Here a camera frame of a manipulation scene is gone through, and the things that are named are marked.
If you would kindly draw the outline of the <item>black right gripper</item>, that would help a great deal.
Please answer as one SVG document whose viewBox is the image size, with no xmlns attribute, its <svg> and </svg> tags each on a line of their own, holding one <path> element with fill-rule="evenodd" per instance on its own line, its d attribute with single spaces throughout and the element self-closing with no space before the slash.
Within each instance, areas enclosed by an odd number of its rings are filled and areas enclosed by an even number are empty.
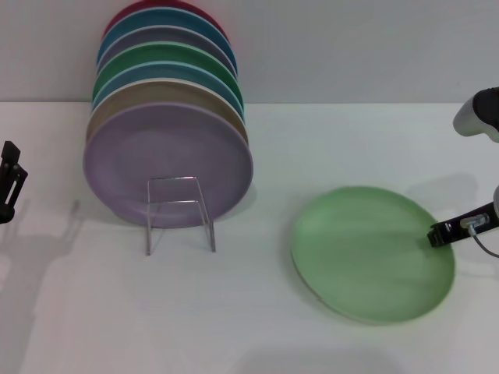
<svg viewBox="0 0 499 374">
<path fill-rule="evenodd" d="M 469 238 L 471 234 L 469 233 L 468 228 L 464 224 L 461 224 L 461 221 L 480 215 L 487 215 L 488 222 L 480 224 L 475 228 L 477 234 L 499 229 L 499 207 L 496 207 L 494 203 L 488 203 L 464 213 L 459 217 L 453 218 L 451 220 L 452 222 L 442 221 L 433 224 L 427 234 L 430 245 L 434 248 L 438 248 L 451 244 L 454 241 L 454 232 L 458 235 L 460 240 Z"/>
</svg>

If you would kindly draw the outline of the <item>light green plate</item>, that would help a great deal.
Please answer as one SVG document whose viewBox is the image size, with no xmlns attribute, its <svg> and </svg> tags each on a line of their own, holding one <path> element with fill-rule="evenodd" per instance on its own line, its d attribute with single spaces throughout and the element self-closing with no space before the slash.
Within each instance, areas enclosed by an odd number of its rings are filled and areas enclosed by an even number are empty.
<svg viewBox="0 0 499 374">
<path fill-rule="evenodd" d="M 455 281 L 451 246 L 435 249 L 426 236 L 436 222 L 396 192 L 342 187 L 296 217 L 290 253 L 329 309 L 363 323 L 405 323 L 435 310 Z"/>
</svg>

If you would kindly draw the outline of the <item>beige plate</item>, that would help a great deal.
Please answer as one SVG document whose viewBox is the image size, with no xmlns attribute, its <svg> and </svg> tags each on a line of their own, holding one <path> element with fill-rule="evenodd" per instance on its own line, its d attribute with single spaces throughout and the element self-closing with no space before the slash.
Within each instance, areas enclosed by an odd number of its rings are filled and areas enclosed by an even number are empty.
<svg viewBox="0 0 499 374">
<path fill-rule="evenodd" d="M 219 115 L 248 139 L 242 115 L 219 93 L 183 79 L 143 79 L 125 85 L 109 95 L 92 111 L 87 125 L 89 139 L 113 115 L 133 106 L 153 102 L 191 104 Z"/>
</svg>

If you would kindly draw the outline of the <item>purple plate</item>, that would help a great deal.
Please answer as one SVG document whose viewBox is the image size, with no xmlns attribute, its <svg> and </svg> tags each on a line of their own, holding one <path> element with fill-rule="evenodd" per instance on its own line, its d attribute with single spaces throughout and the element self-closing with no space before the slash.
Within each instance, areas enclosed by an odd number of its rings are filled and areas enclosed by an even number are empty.
<svg viewBox="0 0 499 374">
<path fill-rule="evenodd" d="M 198 185 L 174 182 L 174 199 L 202 192 L 216 219 L 245 196 L 253 178 L 250 149 L 227 120 L 203 108 L 156 102 L 133 106 L 106 120 L 87 141 L 83 172 L 95 196 L 133 224 L 147 222 L 147 200 L 163 198 L 172 185 L 152 179 L 195 177 Z"/>
</svg>

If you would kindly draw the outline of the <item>light blue plate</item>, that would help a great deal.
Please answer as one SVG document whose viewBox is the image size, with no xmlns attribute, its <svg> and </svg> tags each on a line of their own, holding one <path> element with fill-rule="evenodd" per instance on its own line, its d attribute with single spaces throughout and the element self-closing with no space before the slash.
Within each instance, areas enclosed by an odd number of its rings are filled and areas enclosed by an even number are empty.
<svg viewBox="0 0 499 374">
<path fill-rule="evenodd" d="M 242 120 L 246 120 L 242 94 L 237 80 L 230 72 L 224 70 L 222 77 L 219 77 L 201 67 L 173 61 L 142 63 L 114 75 L 98 88 L 92 100 L 91 110 L 93 111 L 109 94 L 122 86 L 146 79 L 163 78 L 180 79 L 205 86 L 223 97 L 238 112 Z"/>
</svg>

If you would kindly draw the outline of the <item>dark green plate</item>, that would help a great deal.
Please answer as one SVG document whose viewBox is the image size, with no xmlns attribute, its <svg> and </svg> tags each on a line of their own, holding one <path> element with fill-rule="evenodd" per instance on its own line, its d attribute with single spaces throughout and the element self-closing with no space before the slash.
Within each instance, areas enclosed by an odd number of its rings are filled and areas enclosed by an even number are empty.
<svg viewBox="0 0 499 374">
<path fill-rule="evenodd" d="M 189 46 L 188 44 L 167 41 L 138 44 L 114 56 L 97 74 L 91 100 L 97 96 L 100 89 L 111 78 L 125 69 L 143 63 L 162 61 L 195 65 L 214 74 L 232 90 L 241 105 L 244 105 L 237 79 L 221 61 L 199 48 Z"/>
</svg>

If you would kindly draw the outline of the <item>grey lavender plate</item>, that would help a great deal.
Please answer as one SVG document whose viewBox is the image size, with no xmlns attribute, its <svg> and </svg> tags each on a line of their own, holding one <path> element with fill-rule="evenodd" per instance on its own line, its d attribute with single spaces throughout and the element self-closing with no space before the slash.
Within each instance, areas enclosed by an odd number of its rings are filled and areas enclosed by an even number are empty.
<svg viewBox="0 0 499 374">
<path fill-rule="evenodd" d="M 199 48 L 213 55 L 235 78 L 238 77 L 235 66 L 220 47 L 204 35 L 180 26 L 147 26 L 119 37 L 104 49 L 102 56 L 97 61 L 97 72 L 100 72 L 109 60 L 127 48 L 137 44 L 158 41 L 178 42 Z"/>
</svg>

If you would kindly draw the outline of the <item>teal blue plate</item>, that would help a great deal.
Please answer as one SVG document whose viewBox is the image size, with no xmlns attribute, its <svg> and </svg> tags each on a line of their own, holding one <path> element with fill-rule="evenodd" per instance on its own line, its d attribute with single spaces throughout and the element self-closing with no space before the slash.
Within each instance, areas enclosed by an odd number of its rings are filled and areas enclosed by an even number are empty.
<svg viewBox="0 0 499 374">
<path fill-rule="evenodd" d="M 176 42 L 205 51 L 214 56 L 234 76 L 237 63 L 228 38 L 215 21 L 188 4 L 141 5 L 125 9 L 104 32 L 96 65 L 102 67 L 119 52 L 147 42 Z"/>
</svg>

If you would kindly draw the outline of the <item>dark red plate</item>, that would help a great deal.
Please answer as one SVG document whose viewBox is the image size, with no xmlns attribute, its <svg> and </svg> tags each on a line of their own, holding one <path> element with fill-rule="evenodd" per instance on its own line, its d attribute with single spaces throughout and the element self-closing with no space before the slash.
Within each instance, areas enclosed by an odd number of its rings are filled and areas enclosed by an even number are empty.
<svg viewBox="0 0 499 374">
<path fill-rule="evenodd" d="M 119 11 L 106 26 L 101 40 L 107 44 L 122 35 L 147 26 L 180 26 L 190 28 L 217 43 L 215 29 L 230 40 L 217 21 L 207 12 L 183 0 L 139 0 Z"/>
</svg>

